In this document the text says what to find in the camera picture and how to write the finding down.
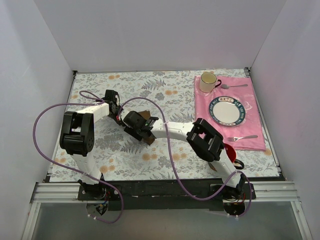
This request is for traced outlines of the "brown cloth napkin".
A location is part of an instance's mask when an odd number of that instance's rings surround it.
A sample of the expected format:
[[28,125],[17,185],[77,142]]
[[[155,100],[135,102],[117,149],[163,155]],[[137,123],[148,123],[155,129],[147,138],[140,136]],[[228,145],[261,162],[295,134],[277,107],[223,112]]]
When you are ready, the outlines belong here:
[[[148,111],[148,110],[140,111],[139,114],[145,120],[148,120],[151,117],[150,111]],[[155,138],[153,136],[144,137],[143,141],[150,146],[155,141]]]

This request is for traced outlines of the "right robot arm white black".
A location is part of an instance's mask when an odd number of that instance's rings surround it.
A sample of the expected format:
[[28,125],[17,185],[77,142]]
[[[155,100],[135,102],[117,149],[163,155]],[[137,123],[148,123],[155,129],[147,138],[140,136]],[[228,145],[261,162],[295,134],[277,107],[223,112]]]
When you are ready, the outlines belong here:
[[173,139],[189,143],[195,154],[209,163],[226,184],[225,195],[237,199],[245,192],[245,177],[236,172],[244,168],[237,159],[233,147],[223,142],[223,136],[205,119],[195,122],[165,122],[157,117],[145,119],[136,111],[123,111],[118,120],[125,126],[124,131],[138,141]]

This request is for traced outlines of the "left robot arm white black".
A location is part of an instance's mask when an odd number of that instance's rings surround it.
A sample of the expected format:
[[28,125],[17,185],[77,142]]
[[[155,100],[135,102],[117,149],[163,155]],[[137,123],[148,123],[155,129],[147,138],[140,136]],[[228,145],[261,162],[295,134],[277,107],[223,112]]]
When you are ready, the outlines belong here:
[[101,200],[107,194],[106,185],[99,182],[103,175],[92,152],[95,144],[95,123],[104,117],[116,120],[119,109],[119,94],[107,89],[104,97],[93,105],[78,111],[67,111],[63,116],[59,145],[71,155],[82,172],[78,182],[84,193],[95,200]]

